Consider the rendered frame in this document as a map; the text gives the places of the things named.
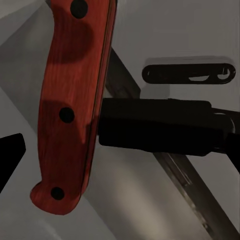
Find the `parer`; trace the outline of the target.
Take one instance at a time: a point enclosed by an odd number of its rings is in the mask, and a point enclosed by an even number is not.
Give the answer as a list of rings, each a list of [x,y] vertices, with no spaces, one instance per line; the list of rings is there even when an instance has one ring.
[[[54,34],[42,81],[32,203],[66,215],[84,188],[112,0],[50,0]]]

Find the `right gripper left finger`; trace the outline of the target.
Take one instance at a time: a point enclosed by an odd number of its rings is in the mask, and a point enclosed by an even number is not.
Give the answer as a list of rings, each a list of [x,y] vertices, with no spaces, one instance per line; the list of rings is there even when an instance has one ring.
[[[0,193],[26,152],[22,133],[0,138]]]

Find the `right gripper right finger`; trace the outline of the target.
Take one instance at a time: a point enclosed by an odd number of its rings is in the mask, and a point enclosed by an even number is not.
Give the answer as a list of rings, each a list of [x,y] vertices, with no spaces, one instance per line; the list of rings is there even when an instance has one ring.
[[[240,135],[229,133],[227,135],[224,151],[240,173]]]

